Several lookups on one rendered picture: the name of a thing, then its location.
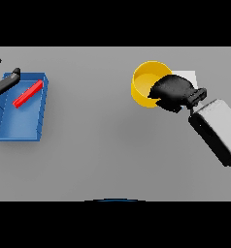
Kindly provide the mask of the yellow bowl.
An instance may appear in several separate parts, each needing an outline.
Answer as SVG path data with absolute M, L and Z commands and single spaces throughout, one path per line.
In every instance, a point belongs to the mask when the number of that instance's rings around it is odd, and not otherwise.
M 131 79 L 131 96 L 133 100 L 143 108 L 156 108 L 157 99 L 149 98 L 150 89 L 157 81 L 171 73 L 172 71 L 164 63 L 158 61 L 142 63 L 134 71 Z

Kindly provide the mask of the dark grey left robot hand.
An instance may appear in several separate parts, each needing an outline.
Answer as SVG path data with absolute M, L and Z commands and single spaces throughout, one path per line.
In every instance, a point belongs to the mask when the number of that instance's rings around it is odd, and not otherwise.
M 20 81 L 20 68 L 15 68 L 12 73 L 0 80 L 0 95 L 17 85 Z

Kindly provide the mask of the red beaker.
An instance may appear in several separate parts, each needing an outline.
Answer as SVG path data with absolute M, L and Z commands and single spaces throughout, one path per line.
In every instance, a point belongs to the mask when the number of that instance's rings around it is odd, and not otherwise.
M 43 87 L 43 81 L 41 79 L 33 83 L 23 93 L 21 93 L 16 99 L 13 100 L 13 105 L 18 109 L 21 105 L 26 103 L 31 97 L 38 93 Z

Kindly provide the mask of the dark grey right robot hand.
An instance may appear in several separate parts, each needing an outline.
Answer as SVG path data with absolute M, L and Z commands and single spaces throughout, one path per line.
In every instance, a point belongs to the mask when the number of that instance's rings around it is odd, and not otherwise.
M 158 80 L 150 89 L 150 99 L 168 111 L 178 113 L 182 107 L 193 109 L 207 97 L 206 88 L 195 89 L 192 83 L 178 75 L 167 75 Z

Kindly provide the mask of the pale square measuring scale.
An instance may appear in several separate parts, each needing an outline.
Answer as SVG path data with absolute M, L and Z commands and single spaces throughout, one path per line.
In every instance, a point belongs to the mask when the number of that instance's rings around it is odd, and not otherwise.
M 197 78 L 194 71 L 173 71 L 173 75 L 177 75 L 189 80 L 195 89 L 198 88 Z

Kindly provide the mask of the blue plastic tray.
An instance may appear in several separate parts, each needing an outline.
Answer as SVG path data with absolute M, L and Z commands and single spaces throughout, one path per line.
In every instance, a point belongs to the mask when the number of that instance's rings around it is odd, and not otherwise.
M 39 79 L 43 82 L 43 87 L 16 108 L 13 101 Z M 0 141 L 40 140 L 48 85 L 45 73 L 21 73 L 20 82 L 0 95 Z

